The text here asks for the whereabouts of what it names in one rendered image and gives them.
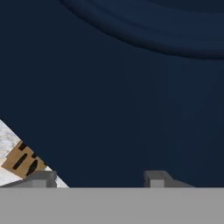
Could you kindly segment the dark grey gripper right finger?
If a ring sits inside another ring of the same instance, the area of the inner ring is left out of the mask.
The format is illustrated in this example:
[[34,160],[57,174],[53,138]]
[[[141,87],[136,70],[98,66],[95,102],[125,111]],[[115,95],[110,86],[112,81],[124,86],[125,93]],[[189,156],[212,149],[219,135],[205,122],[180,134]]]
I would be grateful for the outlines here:
[[145,171],[144,186],[150,188],[190,187],[187,183],[174,179],[167,171]]

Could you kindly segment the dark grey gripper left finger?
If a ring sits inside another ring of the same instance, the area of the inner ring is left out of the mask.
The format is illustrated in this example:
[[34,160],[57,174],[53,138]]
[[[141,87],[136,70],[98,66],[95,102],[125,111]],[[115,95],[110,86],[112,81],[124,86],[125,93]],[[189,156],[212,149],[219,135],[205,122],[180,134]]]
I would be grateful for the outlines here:
[[26,179],[11,182],[3,185],[4,188],[23,187],[23,188],[56,188],[57,173],[55,171],[36,171]]

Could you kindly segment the brown box with black marks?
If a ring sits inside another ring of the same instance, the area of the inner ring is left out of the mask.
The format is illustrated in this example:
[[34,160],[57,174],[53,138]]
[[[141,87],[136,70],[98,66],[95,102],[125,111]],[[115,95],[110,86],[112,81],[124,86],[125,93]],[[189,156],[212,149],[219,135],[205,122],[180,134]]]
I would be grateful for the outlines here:
[[20,141],[6,156],[2,167],[21,179],[26,179],[34,172],[43,171],[46,163],[29,146]]

